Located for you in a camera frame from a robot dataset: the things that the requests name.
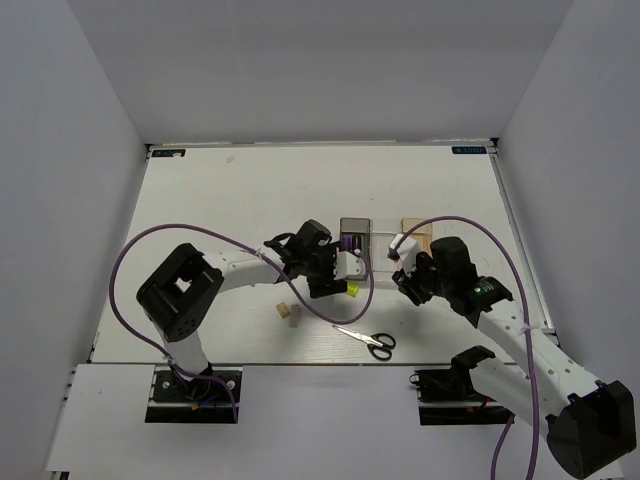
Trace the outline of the yellow highlighter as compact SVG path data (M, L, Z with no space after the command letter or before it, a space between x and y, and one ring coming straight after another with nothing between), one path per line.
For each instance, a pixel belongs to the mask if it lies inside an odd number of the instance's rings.
M346 293L351 296L351 297L355 297L358 294L359 291L359 287L356 284L353 283L348 283L347 284L347 291Z

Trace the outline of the purple highlighter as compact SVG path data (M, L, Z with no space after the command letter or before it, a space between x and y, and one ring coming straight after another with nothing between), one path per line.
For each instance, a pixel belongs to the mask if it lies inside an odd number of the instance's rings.
M362 234L349 233L341 236L340 248L355 255L360 255L365 250L365 239Z

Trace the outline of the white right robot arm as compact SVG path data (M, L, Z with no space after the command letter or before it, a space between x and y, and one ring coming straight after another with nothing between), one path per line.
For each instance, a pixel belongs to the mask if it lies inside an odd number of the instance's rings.
M518 365L474 346L451 360L442 391L499 402L536 429L556 462L585 479L637 447L634 399L619 381L604 383L578 365L541 330L525 321L512 293L497 279L478 274L465 243L446 237L423 251L397 236L401 269L393 280L419 306L434 297L490 338Z

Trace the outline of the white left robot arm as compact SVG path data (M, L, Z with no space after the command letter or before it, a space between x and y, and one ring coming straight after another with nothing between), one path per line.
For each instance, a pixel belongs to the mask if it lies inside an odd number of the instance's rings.
M347 279L364 272L362 260L343 251L329 230L315 220L306 221L295 234L284 233L266 241L264 246L275 256L253 255L247 249L206 256L190 243L181 244L138 290L138 304L161 334L170 358L181 368L176 384L188 398L202 398L211 387L198 328L218 294L277 284L286 275L291 280L304 277L310 297L318 299L346 292Z

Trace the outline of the grey eraser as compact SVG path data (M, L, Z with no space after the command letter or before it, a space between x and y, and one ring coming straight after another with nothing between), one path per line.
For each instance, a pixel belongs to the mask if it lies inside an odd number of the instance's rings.
M289 308L288 325L290 328L297 328L301 320L301 307L298 304L292 304Z

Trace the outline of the tan eraser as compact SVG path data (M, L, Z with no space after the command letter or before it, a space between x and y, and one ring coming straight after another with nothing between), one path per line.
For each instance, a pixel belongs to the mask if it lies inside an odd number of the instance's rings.
M289 307L284 302L277 304L276 310L281 318L288 318L291 315Z

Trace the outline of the orange plastic container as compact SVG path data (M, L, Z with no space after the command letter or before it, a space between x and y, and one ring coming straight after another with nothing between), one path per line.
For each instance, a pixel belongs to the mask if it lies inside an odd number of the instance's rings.
M423 218L403 217L401 219L401 234L410 233L409 236L414 238L420 244L423 252L431 255L431 242L433 240L433 226L426 224L418 226L418 224L424 222Z

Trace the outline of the dark grey plastic container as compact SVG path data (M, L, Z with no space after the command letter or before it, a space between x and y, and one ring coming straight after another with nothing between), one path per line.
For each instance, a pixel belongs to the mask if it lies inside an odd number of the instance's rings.
M355 218L355 217L343 217L340 219L340 238L339 238L339 251L340 239L344 234L357 233L362 234L365 239L365 250L359 256L367 267L371 265L370 247L371 247L371 220L368 218Z

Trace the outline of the clear plastic container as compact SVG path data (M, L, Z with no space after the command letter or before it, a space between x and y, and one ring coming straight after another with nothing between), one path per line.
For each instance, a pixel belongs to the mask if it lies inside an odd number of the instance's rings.
M396 288L393 282L393 274L401 269L400 262L394 262L388 258L389 245L397 234L401 232L401 221L399 219L372 220L371 224L371 267L377 288Z

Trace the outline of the right blue corner label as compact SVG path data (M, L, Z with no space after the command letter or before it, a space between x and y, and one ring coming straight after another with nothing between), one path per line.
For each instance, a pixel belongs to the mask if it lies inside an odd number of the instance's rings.
M485 146L452 146L452 153L454 155L486 155L487 149Z

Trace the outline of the blue corner label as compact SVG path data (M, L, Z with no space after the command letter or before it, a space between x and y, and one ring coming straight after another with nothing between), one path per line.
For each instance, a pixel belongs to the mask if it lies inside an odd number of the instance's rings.
M486 155L487 149L485 146L452 146L452 153L454 155Z
M185 149L155 149L151 152L152 158L181 158L185 155Z

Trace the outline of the left blue corner label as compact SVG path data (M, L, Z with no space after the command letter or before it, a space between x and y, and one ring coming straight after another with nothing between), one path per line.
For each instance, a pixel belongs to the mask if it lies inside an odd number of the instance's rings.
M152 158L181 158L185 155L185 149L155 149L151 152Z

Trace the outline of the black handled scissors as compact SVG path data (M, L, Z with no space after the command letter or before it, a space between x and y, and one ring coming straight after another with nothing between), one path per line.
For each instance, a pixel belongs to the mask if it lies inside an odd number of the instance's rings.
M380 362L388 362L396 347L395 338L388 333L364 334L344 326L333 325L333 329L366 345L371 356Z

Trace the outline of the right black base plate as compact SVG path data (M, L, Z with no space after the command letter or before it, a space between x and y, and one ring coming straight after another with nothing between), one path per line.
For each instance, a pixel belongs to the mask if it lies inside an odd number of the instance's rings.
M511 412L478 393L465 396L453 387L444 368L415 370L409 377L418 400L421 426L504 425Z

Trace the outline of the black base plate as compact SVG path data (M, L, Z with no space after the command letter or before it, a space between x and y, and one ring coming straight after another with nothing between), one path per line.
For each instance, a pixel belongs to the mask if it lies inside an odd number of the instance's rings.
M511 412L478 393L465 396L453 387L444 368L415 370L409 377L418 400L421 426L504 425Z
M172 369L157 369L152 378L144 421L147 424L235 424L234 412L240 411L242 370L213 370L211 374L226 384L236 409L219 383L186 380Z

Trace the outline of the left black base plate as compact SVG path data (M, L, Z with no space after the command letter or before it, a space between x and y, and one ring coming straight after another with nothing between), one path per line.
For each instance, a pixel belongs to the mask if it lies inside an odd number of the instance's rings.
M186 380L172 369L157 369L152 378L144 421L147 424L235 424L234 412L240 411L242 370L213 370L211 374L226 384L236 409L219 383Z

